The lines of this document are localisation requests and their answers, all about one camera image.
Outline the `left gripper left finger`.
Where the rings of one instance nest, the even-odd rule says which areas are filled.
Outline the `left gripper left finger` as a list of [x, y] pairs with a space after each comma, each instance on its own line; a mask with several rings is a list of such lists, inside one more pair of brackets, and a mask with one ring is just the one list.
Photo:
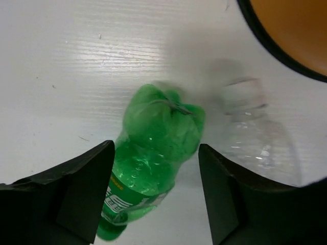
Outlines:
[[114, 159], [104, 141], [38, 174], [1, 184], [1, 244], [93, 244]]

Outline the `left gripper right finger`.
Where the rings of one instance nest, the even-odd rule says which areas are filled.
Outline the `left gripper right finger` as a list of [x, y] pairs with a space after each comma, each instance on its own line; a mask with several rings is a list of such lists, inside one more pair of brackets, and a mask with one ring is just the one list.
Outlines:
[[326, 179], [281, 184], [207, 144], [198, 157], [213, 244], [326, 244]]

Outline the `clear crushed bottle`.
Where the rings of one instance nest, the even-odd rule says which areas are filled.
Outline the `clear crushed bottle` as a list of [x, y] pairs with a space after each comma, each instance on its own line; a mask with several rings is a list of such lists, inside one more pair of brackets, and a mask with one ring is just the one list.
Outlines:
[[290, 186], [301, 185], [300, 163], [285, 127], [273, 121], [259, 79], [239, 78], [221, 89], [227, 123], [218, 151], [248, 170]]

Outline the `green bottle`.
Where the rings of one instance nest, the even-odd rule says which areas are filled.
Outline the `green bottle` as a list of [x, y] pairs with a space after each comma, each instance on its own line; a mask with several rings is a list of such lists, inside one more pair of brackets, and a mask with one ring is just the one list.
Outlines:
[[205, 111], [175, 89], [141, 86], [128, 104], [97, 236], [117, 239], [130, 222], [154, 210], [175, 185], [181, 165], [197, 151]]

